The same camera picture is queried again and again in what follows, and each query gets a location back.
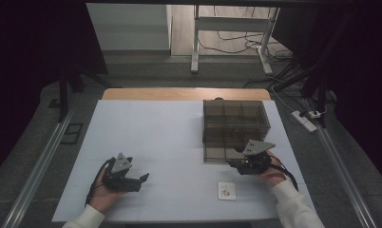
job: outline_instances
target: power strip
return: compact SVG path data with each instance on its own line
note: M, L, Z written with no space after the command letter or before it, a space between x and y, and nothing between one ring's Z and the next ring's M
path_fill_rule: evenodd
M299 111L294 111L292 112L292 116L295 117L295 119L301 123L306 130L309 132L314 132L316 131L316 127L306 118L306 117L300 117L300 112Z

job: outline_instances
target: human hand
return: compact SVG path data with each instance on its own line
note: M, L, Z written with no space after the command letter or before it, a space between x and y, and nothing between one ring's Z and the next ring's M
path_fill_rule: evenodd
M96 184L91 196L89 205L101 213L104 213L110 208L119 196L125 194L125 192L118 192L108 189L102 183L103 175L105 174L105 168L100 173L96 180Z
M277 159L275 159L277 157L269 150L267 150L267 153L269 156L271 156L271 163L280 167L280 162ZM272 187L274 187L282 181L286 181L285 175L281 171L272 167L269 167L265 172L259 174L259 176Z

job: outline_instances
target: gray floor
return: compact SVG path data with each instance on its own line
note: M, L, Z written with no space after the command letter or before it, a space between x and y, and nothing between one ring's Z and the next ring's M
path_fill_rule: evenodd
M109 76L104 78L117 86L125 87L236 87L253 80L268 80L256 57L203 57L200 73L190 73L190 57L169 56L106 56ZM275 62L275 73L287 63ZM61 227L52 223L51 218L58 205L70 171L75 163L96 103L101 99L104 87L83 77L86 89L73 94L79 100L71 124L82 124L79 139L65 135L57 147L55 155L20 227ZM268 81L248 87L266 87ZM296 89L288 88L285 93L295 96ZM274 93L272 98L277 108L303 177L308 184L312 200L326 227L362 227L352 204L347 197L338 175L325 152L318 135L308 133L293 120L291 110L279 101ZM279 93L280 98L291 108L299 108L294 99ZM0 227L11 206L22 189L33 165L43 151L59 116L59 109L48 107L53 99L58 99L58 86L52 84L44 88L41 103L25 133L15 145L10 156L0 169ZM355 184L371 209L378 227L382 227L382 178L369 161L366 154L352 139L334 116L334 104L327 104L326 124L334 144L353 176ZM163 227L157 224L130 225L127 227ZM122 224L104 223L102 227L124 227ZM281 227L277 220L243 223L212 224L165 224L164 227Z

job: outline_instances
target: small white object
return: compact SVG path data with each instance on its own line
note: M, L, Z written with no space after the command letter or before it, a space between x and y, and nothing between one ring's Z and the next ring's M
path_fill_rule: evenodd
M219 200L236 200L236 184L233 182L218 183Z
M310 118L312 119L321 117L321 113L319 113L318 111L310 111L309 114L310 114Z
M295 117L295 119L299 123L301 123L304 126L304 128L306 128L306 130L308 130L309 132L316 131L316 127L306 117L300 117L299 114L299 111L292 112L292 116Z

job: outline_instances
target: wall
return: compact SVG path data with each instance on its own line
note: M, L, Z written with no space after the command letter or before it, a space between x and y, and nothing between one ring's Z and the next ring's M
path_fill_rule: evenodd
M86 5L102 50L170 49L170 6Z

